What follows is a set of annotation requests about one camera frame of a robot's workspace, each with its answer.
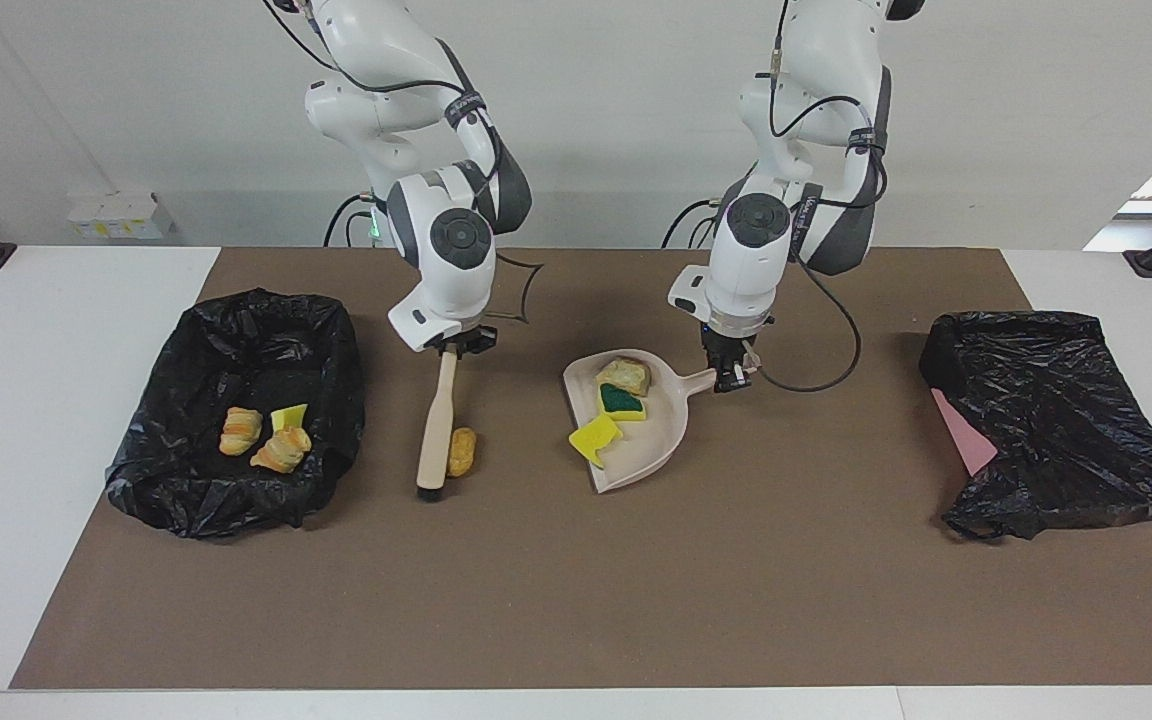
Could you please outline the beige plastic dustpan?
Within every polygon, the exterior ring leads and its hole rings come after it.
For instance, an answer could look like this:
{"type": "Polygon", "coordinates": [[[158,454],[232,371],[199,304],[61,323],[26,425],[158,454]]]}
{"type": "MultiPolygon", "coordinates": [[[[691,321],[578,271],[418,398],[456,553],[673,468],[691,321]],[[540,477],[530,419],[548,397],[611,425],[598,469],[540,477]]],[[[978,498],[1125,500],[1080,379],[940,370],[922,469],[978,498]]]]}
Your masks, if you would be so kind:
{"type": "Polygon", "coordinates": [[[562,382],[570,401],[575,434],[598,420],[599,392],[596,373],[617,357],[641,361],[652,374],[652,384],[644,397],[646,418],[617,420],[617,434],[588,457],[588,469],[594,492],[602,495],[612,488],[626,487],[649,477],[666,465],[682,439],[689,423],[689,400],[700,392],[714,389],[717,370],[681,376],[666,361],[641,348],[617,348],[579,357],[563,370],[562,382]]]}

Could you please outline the beige brush with black bristles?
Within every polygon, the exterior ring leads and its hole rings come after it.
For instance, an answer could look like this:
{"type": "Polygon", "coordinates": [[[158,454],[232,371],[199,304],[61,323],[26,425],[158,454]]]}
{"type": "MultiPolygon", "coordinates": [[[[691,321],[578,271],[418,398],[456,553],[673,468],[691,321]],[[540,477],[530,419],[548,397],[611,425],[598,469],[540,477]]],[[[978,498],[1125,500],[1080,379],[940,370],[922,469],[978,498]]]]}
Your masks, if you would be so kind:
{"type": "Polygon", "coordinates": [[[460,355],[453,346],[440,354],[435,392],[431,397],[429,416],[422,433],[416,488],[420,501],[429,503],[438,502],[442,498],[454,424],[454,377],[458,361],[460,355]]]}

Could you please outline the pale beige bread chunk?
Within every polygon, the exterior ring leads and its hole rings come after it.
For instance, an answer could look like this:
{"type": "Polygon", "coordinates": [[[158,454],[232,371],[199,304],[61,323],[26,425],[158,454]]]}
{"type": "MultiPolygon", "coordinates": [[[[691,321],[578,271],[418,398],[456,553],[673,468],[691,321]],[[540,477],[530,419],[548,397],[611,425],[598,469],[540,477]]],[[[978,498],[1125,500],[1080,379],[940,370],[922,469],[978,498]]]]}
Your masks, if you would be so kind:
{"type": "Polygon", "coordinates": [[[646,397],[652,387],[652,369],[635,357],[617,356],[594,374],[594,382],[599,386],[607,384],[636,397],[646,397]]]}

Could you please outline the green yellow sponge piece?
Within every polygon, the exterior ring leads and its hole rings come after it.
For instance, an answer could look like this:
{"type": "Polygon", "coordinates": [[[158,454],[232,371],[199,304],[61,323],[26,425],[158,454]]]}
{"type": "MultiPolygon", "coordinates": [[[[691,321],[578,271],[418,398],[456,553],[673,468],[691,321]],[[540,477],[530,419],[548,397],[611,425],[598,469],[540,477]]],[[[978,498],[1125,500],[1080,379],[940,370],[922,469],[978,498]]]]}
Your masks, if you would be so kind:
{"type": "Polygon", "coordinates": [[[611,420],[646,419],[646,409],[641,397],[614,384],[599,384],[598,402],[600,414],[607,415],[611,420]]]}

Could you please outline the notched green yellow sponge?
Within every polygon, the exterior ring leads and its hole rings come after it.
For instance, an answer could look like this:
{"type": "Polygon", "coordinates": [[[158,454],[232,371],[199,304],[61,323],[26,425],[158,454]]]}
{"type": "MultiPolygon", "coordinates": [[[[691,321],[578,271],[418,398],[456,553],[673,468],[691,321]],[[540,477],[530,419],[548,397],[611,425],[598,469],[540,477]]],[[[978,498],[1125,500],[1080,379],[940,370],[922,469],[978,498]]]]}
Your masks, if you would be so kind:
{"type": "Polygon", "coordinates": [[[605,464],[600,452],[609,447],[617,439],[623,437],[623,432],[617,425],[617,420],[611,418],[608,414],[596,414],[594,418],[573,430],[568,435],[568,444],[579,452],[594,468],[604,469],[605,464]]]}

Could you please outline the wide pale flaky pastry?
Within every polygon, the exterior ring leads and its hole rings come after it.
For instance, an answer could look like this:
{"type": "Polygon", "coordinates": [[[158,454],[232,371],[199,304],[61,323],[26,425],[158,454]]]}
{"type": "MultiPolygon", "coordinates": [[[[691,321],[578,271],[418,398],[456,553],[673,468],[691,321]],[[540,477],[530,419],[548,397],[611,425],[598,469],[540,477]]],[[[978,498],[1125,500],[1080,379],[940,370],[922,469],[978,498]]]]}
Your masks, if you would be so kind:
{"type": "Polygon", "coordinates": [[[305,429],[280,429],[251,457],[250,467],[266,468],[275,473],[291,473],[310,450],[312,441],[305,429]]]}

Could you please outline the small orange striped croissant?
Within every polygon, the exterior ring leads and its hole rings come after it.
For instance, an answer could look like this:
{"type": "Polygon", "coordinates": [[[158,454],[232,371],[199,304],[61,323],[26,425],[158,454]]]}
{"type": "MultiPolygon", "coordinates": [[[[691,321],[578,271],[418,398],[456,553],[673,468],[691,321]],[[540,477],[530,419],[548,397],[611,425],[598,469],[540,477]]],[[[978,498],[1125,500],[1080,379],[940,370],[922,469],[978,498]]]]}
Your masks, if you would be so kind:
{"type": "Polygon", "coordinates": [[[225,456],[241,456],[251,450],[260,435],[260,411],[247,409],[247,407],[228,407],[219,435],[218,450],[225,456]]]}

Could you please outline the pink bin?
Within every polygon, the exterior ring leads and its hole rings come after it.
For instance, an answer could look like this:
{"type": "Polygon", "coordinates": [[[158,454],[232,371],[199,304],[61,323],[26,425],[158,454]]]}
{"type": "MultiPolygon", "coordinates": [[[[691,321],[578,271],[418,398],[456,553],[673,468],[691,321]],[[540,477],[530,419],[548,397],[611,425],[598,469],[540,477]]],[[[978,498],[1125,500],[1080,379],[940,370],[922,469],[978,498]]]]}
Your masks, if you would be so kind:
{"type": "Polygon", "coordinates": [[[987,467],[992,460],[995,460],[998,450],[996,446],[993,445],[988,438],[984,437],[979,430],[973,429],[973,425],[967,420],[963,414],[960,414],[945,396],[945,393],[938,388],[931,388],[931,396],[934,400],[934,404],[940,411],[941,418],[952,434],[952,441],[958,452],[961,460],[967,469],[967,473],[975,475],[978,473],[980,469],[987,467]]]}

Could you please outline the open black bag-lined bin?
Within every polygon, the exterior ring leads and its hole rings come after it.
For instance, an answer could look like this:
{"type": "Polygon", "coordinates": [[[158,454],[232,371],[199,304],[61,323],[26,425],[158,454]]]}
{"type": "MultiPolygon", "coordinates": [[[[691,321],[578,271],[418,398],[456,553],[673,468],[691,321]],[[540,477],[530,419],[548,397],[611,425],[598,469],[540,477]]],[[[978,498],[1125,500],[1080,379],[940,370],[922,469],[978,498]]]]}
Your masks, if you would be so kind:
{"type": "Polygon", "coordinates": [[[364,361],[338,300],[256,288],[202,301],[166,338],[105,473],[120,511],[185,538],[300,526],[329,503],[365,427],[364,361]],[[306,406],[311,450],[289,473],[219,448],[230,407],[306,406]]]}

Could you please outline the crumpled black trash bag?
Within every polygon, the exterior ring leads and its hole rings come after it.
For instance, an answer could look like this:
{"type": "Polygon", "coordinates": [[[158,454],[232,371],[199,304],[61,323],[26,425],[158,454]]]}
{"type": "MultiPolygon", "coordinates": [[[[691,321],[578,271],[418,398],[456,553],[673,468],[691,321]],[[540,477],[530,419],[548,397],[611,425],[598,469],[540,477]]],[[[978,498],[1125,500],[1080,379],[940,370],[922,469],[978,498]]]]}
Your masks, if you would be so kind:
{"type": "Polygon", "coordinates": [[[970,541],[1152,521],[1152,424],[1100,319],[1068,311],[938,316],[919,369],[995,447],[942,521],[970,541]]]}

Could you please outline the brown table mat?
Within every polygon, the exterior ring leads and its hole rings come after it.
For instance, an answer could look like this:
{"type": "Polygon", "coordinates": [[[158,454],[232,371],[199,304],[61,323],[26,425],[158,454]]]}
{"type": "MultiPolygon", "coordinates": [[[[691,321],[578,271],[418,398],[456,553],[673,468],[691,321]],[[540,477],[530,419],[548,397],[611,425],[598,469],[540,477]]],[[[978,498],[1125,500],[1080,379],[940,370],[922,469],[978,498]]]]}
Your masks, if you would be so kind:
{"type": "Polygon", "coordinates": [[[532,251],[531,320],[456,379],[480,455],[444,501],[414,473],[435,357],[385,310],[392,251],[227,249],[202,300],[349,309],[366,370],[353,469],[300,529],[196,541],[101,498],[15,688],[1152,684],[1152,524],[960,541],[967,475],[918,370],[937,316],[1014,310],[1000,252],[878,249],[832,279],[861,366],[819,395],[694,397],[652,477],[598,495],[563,369],[645,348],[689,374],[666,291],[695,252],[532,251]]]}

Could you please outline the white wall socket box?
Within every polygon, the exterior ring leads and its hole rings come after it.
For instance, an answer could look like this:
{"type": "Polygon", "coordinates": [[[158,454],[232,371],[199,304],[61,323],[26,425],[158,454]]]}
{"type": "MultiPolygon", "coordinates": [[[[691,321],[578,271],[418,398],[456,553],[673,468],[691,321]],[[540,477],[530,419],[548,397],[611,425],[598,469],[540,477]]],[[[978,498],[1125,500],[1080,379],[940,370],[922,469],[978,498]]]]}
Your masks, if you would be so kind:
{"type": "Polygon", "coordinates": [[[177,223],[154,192],[73,197],[67,223],[82,240],[166,240],[177,223]]]}

